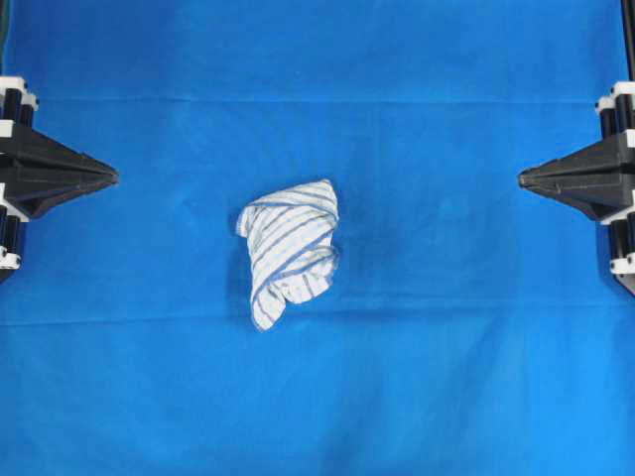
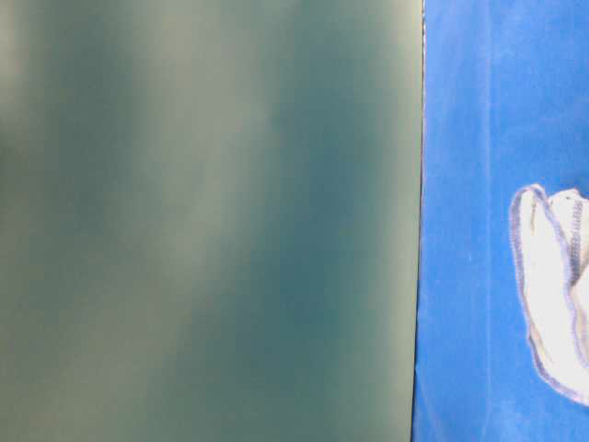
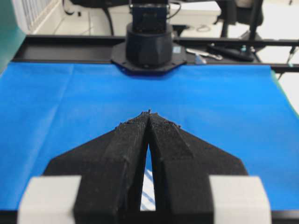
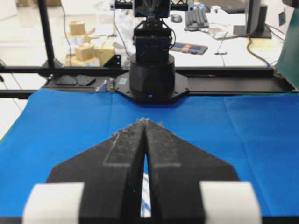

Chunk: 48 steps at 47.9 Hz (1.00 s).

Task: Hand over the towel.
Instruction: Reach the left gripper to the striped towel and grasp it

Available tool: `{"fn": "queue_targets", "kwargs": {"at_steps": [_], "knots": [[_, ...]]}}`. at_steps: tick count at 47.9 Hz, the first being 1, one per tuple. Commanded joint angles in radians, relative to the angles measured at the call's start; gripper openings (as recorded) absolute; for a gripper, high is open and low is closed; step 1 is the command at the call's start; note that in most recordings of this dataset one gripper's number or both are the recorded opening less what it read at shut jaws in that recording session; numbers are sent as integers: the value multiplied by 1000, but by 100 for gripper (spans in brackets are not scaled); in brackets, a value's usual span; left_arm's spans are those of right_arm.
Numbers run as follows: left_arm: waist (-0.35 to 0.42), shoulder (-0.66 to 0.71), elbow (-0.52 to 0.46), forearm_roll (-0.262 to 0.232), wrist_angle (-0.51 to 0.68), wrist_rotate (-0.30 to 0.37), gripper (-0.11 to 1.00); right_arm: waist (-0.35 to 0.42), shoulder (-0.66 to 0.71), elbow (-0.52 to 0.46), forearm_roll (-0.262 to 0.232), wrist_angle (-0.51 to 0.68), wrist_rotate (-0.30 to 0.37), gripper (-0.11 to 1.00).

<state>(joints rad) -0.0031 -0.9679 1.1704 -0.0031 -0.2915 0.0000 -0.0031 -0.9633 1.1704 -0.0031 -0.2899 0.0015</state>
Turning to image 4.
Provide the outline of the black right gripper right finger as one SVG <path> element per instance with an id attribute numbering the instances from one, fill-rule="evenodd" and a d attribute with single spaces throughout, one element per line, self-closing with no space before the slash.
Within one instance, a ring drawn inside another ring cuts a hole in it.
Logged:
<path id="1" fill-rule="evenodd" d="M 159 224 L 260 224 L 250 182 L 224 160 L 145 123 L 152 216 Z"/>

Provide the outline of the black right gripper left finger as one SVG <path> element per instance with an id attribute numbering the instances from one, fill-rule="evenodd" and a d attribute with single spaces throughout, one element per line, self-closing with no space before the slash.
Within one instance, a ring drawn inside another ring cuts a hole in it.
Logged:
<path id="1" fill-rule="evenodd" d="M 25 224 L 132 224 L 140 214 L 144 124 L 56 165 L 33 186 Z"/>

